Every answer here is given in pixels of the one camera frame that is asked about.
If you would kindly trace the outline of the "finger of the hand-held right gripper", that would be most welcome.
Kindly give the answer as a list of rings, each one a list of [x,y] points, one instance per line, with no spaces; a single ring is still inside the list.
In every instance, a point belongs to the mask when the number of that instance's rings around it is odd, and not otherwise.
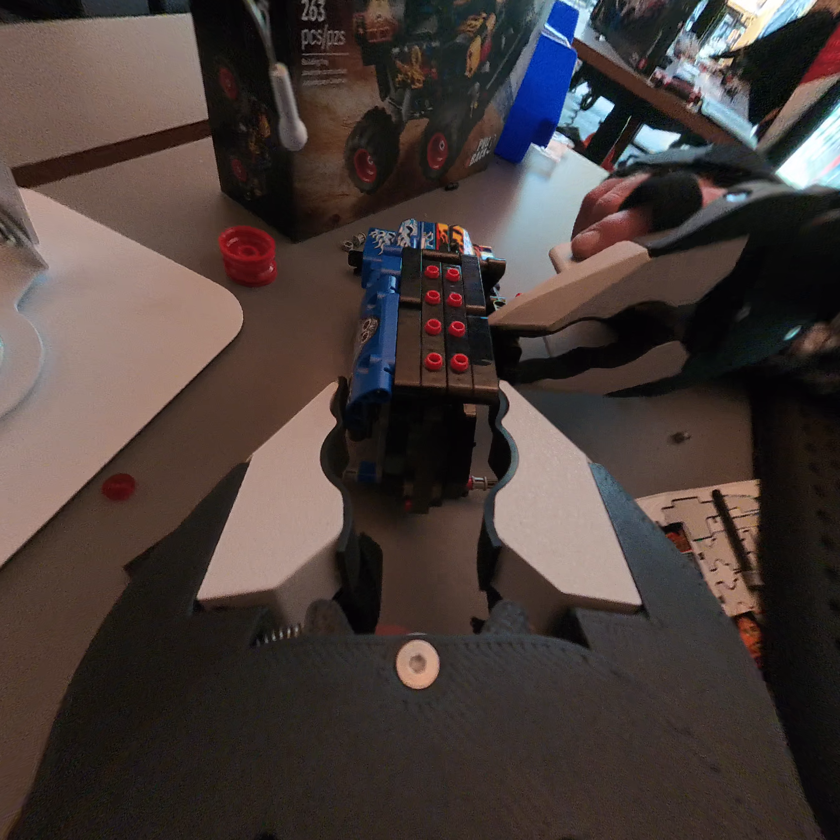
[[[639,304],[697,304],[732,272],[748,237],[652,257],[626,241],[574,263],[489,316],[489,325],[526,337],[583,320],[605,320]]]
[[[643,328],[575,322],[541,337],[520,338],[519,359],[506,368],[516,387],[605,396],[657,383],[682,371],[682,342]]]

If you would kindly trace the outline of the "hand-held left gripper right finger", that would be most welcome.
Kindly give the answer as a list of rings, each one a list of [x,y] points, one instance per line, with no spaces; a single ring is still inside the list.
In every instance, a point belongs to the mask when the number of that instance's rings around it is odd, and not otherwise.
[[[489,612],[524,609],[552,631],[574,607],[634,614],[643,605],[592,471],[592,462],[512,385],[489,414],[486,495],[477,550]]]

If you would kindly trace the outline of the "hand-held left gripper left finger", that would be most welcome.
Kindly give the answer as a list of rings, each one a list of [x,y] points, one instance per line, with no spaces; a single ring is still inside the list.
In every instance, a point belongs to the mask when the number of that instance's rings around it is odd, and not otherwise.
[[[329,384],[250,456],[196,595],[205,609],[266,607],[289,627],[338,592],[350,514],[329,441],[343,442],[346,392],[346,381]]]

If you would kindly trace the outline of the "brick-built toy truck model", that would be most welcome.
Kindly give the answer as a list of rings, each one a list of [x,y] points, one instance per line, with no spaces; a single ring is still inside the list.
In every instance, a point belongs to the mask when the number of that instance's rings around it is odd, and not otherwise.
[[[506,261],[459,225],[408,218],[342,244],[360,280],[343,428],[345,475],[427,513],[492,479],[472,475],[478,412],[499,406],[489,315]]]

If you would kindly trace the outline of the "person's right hand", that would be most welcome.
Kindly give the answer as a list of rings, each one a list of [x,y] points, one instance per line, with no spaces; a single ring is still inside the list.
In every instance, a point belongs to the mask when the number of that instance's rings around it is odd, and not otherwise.
[[[699,207],[721,198],[726,189],[701,175],[688,173],[691,196],[681,198],[665,194],[664,177],[651,171],[630,176],[612,177],[590,191],[575,219],[570,253],[583,261],[624,241],[635,241],[679,226]]]

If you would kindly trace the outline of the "sticker sheet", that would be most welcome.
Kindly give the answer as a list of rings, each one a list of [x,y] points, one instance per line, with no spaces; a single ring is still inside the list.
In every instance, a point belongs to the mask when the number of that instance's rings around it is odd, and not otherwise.
[[[750,590],[737,570],[729,542],[711,501],[723,493],[753,567],[760,572],[760,483],[756,479],[658,493],[638,506],[697,567],[728,616],[756,666],[763,669],[763,588]]]

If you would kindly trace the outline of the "black axle rod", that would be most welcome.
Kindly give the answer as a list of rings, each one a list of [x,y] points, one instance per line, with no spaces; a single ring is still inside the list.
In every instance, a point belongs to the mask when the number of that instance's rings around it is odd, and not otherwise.
[[[761,574],[752,565],[748,551],[739,536],[738,528],[736,527],[728,509],[726,499],[719,488],[714,488],[711,491],[711,501],[717,512],[727,541],[729,542],[731,551],[737,563],[737,570],[740,573],[744,584],[750,590],[763,588],[763,579]]]

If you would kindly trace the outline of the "wooden table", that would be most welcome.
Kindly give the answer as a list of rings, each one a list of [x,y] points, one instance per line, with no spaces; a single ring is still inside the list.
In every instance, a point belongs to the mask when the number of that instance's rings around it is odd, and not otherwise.
[[[584,27],[574,37],[574,48],[581,62],[578,76],[590,84],[595,99],[605,98],[612,104],[585,146],[583,155],[589,161],[604,169],[617,163],[640,128],[657,123],[707,143],[748,149],[749,144],[732,131],[636,72],[591,27]]]

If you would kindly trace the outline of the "black red gaming chair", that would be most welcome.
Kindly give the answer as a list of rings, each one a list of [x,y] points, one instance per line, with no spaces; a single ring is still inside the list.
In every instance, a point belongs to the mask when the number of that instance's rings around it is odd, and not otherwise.
[[[714,55],[749,86],[748,120],[758,126],[776,116],[838,26],[838,12],[813,7],[752,43]]]

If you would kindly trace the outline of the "blue storage bin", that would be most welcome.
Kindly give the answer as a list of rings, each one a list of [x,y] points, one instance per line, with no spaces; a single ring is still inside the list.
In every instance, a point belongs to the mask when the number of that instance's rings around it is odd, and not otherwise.
[[[507,115],[496,155],[520,163],[532,145],[546,148],[557,129],[578,56],[573,47],[579,11],[553,2]]]

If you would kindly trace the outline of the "white book stand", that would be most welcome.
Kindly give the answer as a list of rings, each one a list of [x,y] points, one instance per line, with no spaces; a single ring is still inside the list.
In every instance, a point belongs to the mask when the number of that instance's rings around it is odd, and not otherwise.
[[[238,336],[230,287],[2,167],[2,566]]]

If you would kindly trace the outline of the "black toy set box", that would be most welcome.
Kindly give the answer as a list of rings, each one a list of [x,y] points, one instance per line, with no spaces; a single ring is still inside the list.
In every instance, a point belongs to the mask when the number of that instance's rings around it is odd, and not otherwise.
[[[598,1],[589,26],[625,63],[650,77],[696,5],[694,1]]]

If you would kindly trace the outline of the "black perforated chair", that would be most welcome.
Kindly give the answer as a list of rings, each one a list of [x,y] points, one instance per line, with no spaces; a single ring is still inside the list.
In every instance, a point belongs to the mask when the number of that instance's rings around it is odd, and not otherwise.
[[[751,393],[765,675],[825,838],[839,837],[838,397]]]

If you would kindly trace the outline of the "red toy wheel rim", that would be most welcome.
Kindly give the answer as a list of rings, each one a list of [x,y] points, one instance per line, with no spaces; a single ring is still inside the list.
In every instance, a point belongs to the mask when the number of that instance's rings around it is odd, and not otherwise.
[[[225,229],[217,238],[228,279],[243,287],[264,287],[277,278],[276,240],[251,226]]]

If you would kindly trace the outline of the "toy truck set box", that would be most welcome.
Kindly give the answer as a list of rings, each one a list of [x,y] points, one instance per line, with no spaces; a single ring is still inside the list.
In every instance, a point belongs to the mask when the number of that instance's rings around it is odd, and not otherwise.
[[[536,1],[195,1],[223,193],[299,241],[487,168]]]

